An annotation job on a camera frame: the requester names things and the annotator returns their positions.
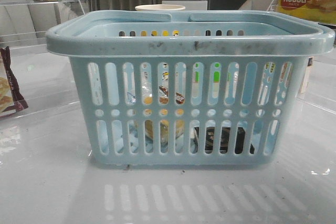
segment black object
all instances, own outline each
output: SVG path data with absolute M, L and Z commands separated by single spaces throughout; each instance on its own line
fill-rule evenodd
M 219 151 L 221 153 L 227 153 L 228 149 L 228 143 L 229 143 L 229 137 L 230 137 L 230 127 L 223 127 L 222 128 L 222 135 L 220 137 L 221 139 L 221 146 L 219 148 Z M 196 139 L 198 140 L 200 129 L 199 127 L 195 127 L 196 132 Z M 214 135 L 215 135 L 215 128 L 214 127 L 208 127 L 206 129 L 206 135 L 205 135 L 205 153 L 211 153 L 214 148 Z M 236 145 L 235 145 L 235 153 L 240 154 L 243 152 L 244 147 L 244 140 L 245 140 L 245 130 L 242 127 L 238 127 L 237 129 L 237 138 L 236 138 Z M 254 147 L 251 144 L 250 146 L 250 153 L 254 153 Z

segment basket rim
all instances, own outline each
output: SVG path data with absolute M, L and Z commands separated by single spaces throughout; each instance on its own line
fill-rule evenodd
M 80 37 L 81 32 L 97 25 L 112 23 L 200 23 L 246 21 L 284 25 L 306 33 L 257 36 L 157 36 L 157 37 Z M 332 50 L 334 31 L 318 23 L 286 14 L 245 11 L 155 11 L 131 12 L 100 10 L 55 26 L 46 32 L 47 49 L 74 57 L 160 56 L 160 55 L 319 55 Z

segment shopping basket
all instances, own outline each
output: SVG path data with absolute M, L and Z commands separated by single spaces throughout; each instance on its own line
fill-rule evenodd
M 104 10 L 46 37 L 70 58 L 98 161 L 250 165 L 274 156 L 334 32 L 272 12 Z

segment plastic wrapper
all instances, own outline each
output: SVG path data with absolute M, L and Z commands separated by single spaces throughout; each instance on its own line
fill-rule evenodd
M 0 48 L 0 117 L 11 115 L 28 107 L 20 94 L 19 85 L 11 70 L 9 47 Z

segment plastic basket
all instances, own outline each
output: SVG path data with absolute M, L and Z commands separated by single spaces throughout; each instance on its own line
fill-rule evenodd
M 70 57 L 92 152 L 106 164 L 270 161 L 308 57 L 333 41 L 326 27 L 258 11 L 108 10 L 47 32 L 48 50 Z

